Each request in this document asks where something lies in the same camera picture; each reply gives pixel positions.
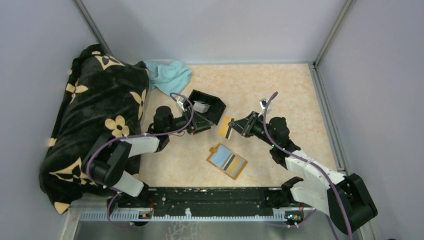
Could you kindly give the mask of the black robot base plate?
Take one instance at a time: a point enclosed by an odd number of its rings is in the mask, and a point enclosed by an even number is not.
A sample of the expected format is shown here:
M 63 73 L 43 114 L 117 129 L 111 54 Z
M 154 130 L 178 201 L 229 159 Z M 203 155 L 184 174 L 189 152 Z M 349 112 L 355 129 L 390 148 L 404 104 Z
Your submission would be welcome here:
M 150 187 L 140 196 L 125 193 L 111 209 L 146 208 L 154 217 L 268 217 L 274 210 L 301 209 L 281 187 Z

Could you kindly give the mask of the tan leather card holder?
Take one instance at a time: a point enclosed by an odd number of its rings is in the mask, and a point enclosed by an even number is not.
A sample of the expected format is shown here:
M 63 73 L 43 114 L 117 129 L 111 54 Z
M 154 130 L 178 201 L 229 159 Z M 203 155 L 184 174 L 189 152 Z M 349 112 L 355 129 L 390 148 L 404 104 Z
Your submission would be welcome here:
M 233 180 L 239 177 L 248 164 L 247 160 L 221 143 L 209 149 L 206 161 Z

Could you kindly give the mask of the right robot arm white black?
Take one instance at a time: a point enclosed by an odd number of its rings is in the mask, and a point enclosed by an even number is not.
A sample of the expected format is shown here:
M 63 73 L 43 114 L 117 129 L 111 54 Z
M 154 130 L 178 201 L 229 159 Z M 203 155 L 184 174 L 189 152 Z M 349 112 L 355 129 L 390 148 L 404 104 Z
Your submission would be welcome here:
M 342 233 L 354 231 L 378 215 L 378 209 L 363 179 L 352 173 L 334 171 L 309 157 L 290 139 L 284 117 L 266 122 L 268 103 L 262 112 L 230 120 L 228 127 L 245 138 L 257 137 L 271 146 L 272 159 L 288 171 L 297 173 L 281 186 L 281 199 L 287 206 L 309 205 L 324 213 Z

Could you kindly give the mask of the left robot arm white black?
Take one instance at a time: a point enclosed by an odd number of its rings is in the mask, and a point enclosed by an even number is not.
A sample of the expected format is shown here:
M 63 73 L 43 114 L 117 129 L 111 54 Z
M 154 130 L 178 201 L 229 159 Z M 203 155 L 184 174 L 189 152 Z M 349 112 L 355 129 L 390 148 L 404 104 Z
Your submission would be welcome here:
M 211 129 L 219 123 L 227 107 L 220 98 L 201 92 L 195 92 L 189 98 L 181 96 L 176 103 L 181 116 L 174 117 L 171 108 L 162 105 L 156 109 L 146 133 L 117 138 L 101 135 L 82 162 L 88 178 L 118 194 L 129 195 L 131 202 L 138 207 L 146 206 L 150 193 L 144 190 L 145 183 L 126 171 L 129 159 L 162 151 L 172 134 L 187 132 L 195 135 Z

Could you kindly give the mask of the gold credit card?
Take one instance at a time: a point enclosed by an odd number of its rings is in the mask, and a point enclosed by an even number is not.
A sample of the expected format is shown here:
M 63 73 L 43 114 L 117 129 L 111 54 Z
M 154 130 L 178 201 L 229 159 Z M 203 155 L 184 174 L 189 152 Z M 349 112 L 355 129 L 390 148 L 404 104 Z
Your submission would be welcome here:
M 234 121 L 233 117 L 224 115 L 221 120 L 221 124 L 218 130 L 218 135 L 222 138 L 229 139 L 232 134 L 232 128 L 229 126 L 229 123 Z

